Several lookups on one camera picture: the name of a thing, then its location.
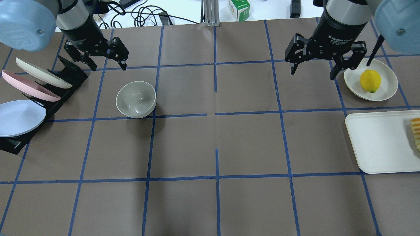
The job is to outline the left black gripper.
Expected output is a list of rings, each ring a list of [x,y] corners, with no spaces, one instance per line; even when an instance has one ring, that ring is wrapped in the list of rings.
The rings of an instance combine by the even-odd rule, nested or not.
[[[103,56],[116,61],[123,71],[127,69],[129,51],[122,40],[117,36],[110,40],[105,39],[91,16],[79,27],[61,31],[67,37],[64,49],[73,61],[82,62],[92,71],[96,71],[97,65],[91,57]]]

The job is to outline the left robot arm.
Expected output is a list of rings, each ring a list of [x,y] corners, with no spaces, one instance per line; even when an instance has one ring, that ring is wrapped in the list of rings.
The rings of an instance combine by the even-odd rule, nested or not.
[[[93,19],[96,0],[90,7],[82,0],[2,0],[0,39],[13,49],[37,52],[46,48],[55,29],[67,38],[65,51],[75,62],[96,70],[93,56],[116,61],[126,70],[129,51],[118,37],[105,39]]]

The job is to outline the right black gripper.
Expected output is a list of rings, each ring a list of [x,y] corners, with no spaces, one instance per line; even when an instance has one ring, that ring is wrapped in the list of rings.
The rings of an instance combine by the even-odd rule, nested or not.
[[[328,13],[323,13],[313,35],[307,39],[296,33],[285,50],[285,61],[292,64],[294,75],[299,64],[312,59],[333,60],[330,79],[339,72],[356,69],[367,52],[364,41],[356,41],[365,28],[361,25],[346,25],[338,22]]]

